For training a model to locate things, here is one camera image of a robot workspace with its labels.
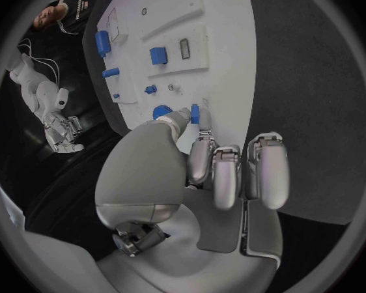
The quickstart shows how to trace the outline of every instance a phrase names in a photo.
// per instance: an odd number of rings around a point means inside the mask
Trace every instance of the hair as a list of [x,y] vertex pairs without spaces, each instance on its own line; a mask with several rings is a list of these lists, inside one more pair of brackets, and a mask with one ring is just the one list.
[[[45,8],[48,8],[48,7],[56,7],[58,5],[59,1],[56,0],[56,1],[53,1],[51,3],[49,3],[48,5],[46,5],[42,10],[44,10]],[[30,36],[32,34],[35,34],[37,32],[39,32],[41,30],[38,30],[34,27],[34,23],[31,23],[30,27],[28,28],[27,32],[26,32],[26,35]]]

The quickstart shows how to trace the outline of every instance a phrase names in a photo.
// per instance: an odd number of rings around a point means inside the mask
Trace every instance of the blue knob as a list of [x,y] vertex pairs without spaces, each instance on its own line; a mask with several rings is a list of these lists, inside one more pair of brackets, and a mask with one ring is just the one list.
[[155,93],[157,91],[157,88],[155,85],[149,86],[145,88],[145,91],[147,94],[152,94]]
[[193,104],[191,106],[191,123],[199,124],[199,106],[198,106],[198,104]]
[[165,48],[150,49],[150,58],[152,59],[153,65],[166,64],[168,62]]
[[111,76],[114,76],[114,75],[119,75],[119,68],[112,68],[110,70],[104,70],[102,72],[102,76],[104,78],[107,78],[107,77],[111,77]]
[[157,119],[158,117],[168,114],[170,112],[172,112],[172,109],[170,107],[167,107],[166,105],[156,106],[153,110],[153,119]]
[[98,47],[98,53],[101,57],[106,57],[106,53],[111,52],[111,46],[108,40],[107,31],[98,31],[95,34],[96,46]]

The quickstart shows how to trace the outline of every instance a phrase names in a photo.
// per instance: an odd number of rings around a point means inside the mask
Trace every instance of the black t-shirt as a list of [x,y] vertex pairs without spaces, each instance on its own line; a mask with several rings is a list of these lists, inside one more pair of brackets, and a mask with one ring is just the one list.
[[59,3],[67,6],[65,17],[57,21],[60,30],[71,35],[82,34],[95,2],[96,0],[60,0]]

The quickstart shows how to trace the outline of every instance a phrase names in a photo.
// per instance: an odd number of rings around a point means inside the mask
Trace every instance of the cable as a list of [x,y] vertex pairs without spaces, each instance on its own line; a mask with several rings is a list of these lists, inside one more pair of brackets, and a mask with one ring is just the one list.
[[[28,44],[21,44],[23,41],[26,41],[26,40],[28,40],[28,42],[30,43],[29,45]],[[33,57],[33,52],[32,52],[32,49],[31,49],[31,40],[29,39],[29,38],[25,38],[25,39],[23,39],[23,40],[21,40],[20,42],[19,42],[19,44],[18,44],[18,47],[20,47],[20,46],[26,46],[26,47],[28,47],[29,48],[29,50],[30,50],[30,52],[29,52],[29,56],[30,56],[30,58],[32,58],[33,60],[35,60],[36,62],[39,62],[39,63],[42,63],[42,64],[45,64],[45,65],[47,65],[48,67],[50,67],[52,70],[53,70],[53,73],[54,73],[54,76],[55,76],[55,84],[57,85],[57,86],[59,86],[59,82],[60,82],[60,75],[59,75],[59,67],[58,67],[58,64],[54,61],[54,60],[52,60],[52,59],[45,59],[45,58],[41,58],[41,57]],[[58,77],[57,77],[57,74],[55,73],[55,70],[54,70],[54,68],[50,65],[50,64],[48,64],[48,63],[45,63],[45,62],[42,62],[42,61],[39,61],[39,60],[47,60],[47,61],[53,61],[54,62],[54,64],[56,65],[56,67],[57,67],[57,71],[58,71]]]

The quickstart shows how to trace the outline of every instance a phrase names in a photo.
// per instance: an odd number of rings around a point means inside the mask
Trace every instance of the white pegboard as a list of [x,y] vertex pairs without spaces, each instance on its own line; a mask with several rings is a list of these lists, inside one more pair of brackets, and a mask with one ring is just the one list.
[[[153,109],[192,104],[207,107],[214,137],[221,145],[243,146],[255,89],[256,38],[250,0],[112,0],[98,23],[106,30],[115,9],[126,35],[111,43],[106,69],[120,69],[106,79],[129,129],[152,119]],[[190,59],[182,60],[180,40],[187,38]],[[166,47],[168,63],[152,65],[150,49]],[[170,91],[168,85],[180,85]],[[144,89],[155,85],[157,92]],[[189,124],[178,147],[190,152],[198,126]]]

